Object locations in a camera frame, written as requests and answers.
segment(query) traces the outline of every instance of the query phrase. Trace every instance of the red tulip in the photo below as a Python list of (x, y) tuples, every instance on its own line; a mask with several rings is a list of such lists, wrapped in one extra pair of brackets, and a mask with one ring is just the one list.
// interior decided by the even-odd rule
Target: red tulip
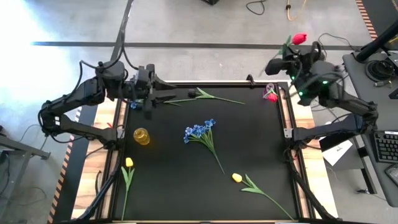
[(270, 93), (268, 95), (268, 100), (275, 103), (276, 101), (278, 101), (278, 96), (275, 93)]
[(299, 45), (302, 44), (307, 40), (307, 34), (306, 33), (298, 33), (294, 35), (293, 37), (293, 44)]

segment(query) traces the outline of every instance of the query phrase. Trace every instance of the concrete floor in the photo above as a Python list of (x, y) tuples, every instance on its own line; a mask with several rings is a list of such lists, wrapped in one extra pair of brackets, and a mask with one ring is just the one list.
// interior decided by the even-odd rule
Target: concrete floor
[[(90, 63), (110, 59), (112, 47), (41, 47), (33, 41), (115, 42), (127, 0), (5, 0), (0, 9), (4, 23), (2, 35), (2, 82), (0, 83), (0, 124), (12, 139), (20, 139), (25, 129), (37, 123), (37, 112), (45, 100), (58, 98), (72, 90), (78, 78), (78, 61)], [(305, 12), (294, 22), (285, 15), (285, 2), (268, 0), (263, 16), (251, 14), (243, 0), (220, 0), (210, 7), (200, 0), (135, 0), (126, 27), (126, 42), (282, 44), (289, 34), (307, 32), (317, 40), (324, 32), (347, 38), (352, 45), (363, 45), (371, 38), (360, 16), (355, 0), (311, 0)], [(302, 1), (292, 1), (293, 14)], [(260, 5), (252, 5), (260, 10)], [(325, 45), (346, 45), (331, 37), (322, 37)], [(164, 80), (243, 80), (251, 73), (257, 79), (275, 80), (287, 77), (280, 73), (268, 77), (260, 71), (276, 50), (242, 49), (138, 49), (128, 48), (132, 63), (154, 63)], [(328, 51), (328, 61), (341, 64), (346, 51)], [(85, 68), (83, 79), (92, 77)], [(347, 79), (346, 88), (354, 93)], [(336, 115), (344, 111), (333, 110)], [(317, 125), (334, 119), (329, 111), (314, 112)], [(66, 141), (68, 134), (58, 138)], [(23, 143), (40, 147), (44, 140), (38, 127), (26, 134)], [(59, 177), (65, 144), (49, 139), (44, 147), (51, 158), (33, 158), (3, 221), (27, 220), (45, 223)], [(329, 173), (338, 214), (344, 220), (373, 223), (397, 223), (398, 209), (370, 195), (357, 195), (354, 190), (365, 184), (359, 170)], [(21, 206), (47, 194), (45, 200)], [(378, 186), (379, 196), (383, 197)]]

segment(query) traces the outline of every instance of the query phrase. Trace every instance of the black keyboard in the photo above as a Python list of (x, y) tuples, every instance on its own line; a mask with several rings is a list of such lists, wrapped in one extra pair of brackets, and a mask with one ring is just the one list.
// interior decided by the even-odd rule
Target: black keyboard
[(373, 135), (378, 162), (398, 163), (398, 133), (376, 132)]

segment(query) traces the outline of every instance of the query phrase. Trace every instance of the yellow cup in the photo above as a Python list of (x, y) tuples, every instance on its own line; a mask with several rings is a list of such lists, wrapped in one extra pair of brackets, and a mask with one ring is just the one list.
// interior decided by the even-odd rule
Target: yellow cup
[(150, 137), (145, 128), (138, 128), (134, 131), (134, 140), (139, 144), (145, 146), (149, 143)]

